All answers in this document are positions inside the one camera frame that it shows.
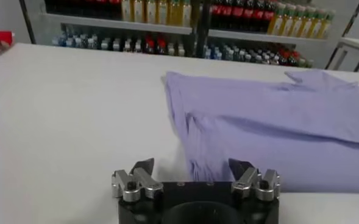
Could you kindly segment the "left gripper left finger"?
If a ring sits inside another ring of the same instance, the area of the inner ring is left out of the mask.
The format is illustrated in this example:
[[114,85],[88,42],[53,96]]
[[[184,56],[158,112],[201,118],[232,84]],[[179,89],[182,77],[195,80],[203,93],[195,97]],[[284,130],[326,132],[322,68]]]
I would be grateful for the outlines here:
[[116,170],[112,174],[112,197],[122,198],[127,203],[136,203],[143,195],[158,200],[164,192],[164,185],[152,178],[154,158],[137,161],[131,171]]

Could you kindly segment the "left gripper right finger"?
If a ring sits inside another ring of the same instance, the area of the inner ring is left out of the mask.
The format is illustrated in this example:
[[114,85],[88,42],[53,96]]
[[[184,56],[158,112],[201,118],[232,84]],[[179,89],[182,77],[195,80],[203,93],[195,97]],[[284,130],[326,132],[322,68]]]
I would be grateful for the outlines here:
[[280,197],[280,175],[276,170],[267,169],[262,175],[250,162],[229,158],[229,168],[235,181],[231,193],[239,200],[255,197],[260,201],[278,200]]

